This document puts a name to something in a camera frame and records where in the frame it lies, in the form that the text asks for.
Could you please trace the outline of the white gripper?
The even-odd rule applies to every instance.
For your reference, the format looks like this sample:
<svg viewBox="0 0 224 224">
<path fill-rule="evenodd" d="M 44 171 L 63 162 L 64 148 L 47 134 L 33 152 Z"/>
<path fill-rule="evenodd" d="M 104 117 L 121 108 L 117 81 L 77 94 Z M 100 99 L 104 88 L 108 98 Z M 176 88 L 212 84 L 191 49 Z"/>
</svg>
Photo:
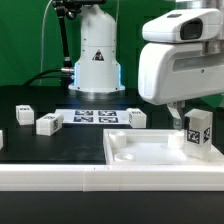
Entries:
<svg viewBox="0 0 224 224">
<path fill-rule="evenodd" d="M 183 100 L 224 93 L 224 53 L 202 49 L 201 43 L 149 43 L 140 54 L 139 94 L 154 105 L 168 103 L 176 130 L 184 128 Z"/>
</svg>

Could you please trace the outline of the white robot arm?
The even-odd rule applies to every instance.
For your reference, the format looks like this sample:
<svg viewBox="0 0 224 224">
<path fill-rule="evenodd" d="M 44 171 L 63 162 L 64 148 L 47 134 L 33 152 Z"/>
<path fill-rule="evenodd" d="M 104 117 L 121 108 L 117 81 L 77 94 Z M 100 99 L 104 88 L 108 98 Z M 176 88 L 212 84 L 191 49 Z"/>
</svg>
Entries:
<svg viewBox="0 0 224 224">
<path fill-rule="evenodd" d="M 140 53 L 138 92 L 166 104 L 174 127 L 184 128 L 188 99 L 224 93 L 224 0 L 175 0 L 179 6 L 145 23 L 148 43 Z M 98 5 L 81 13 L 81 55 L 70 89 L 93 98 L 121 91 L 116 61 L 116 23 Z"/>
</svg>

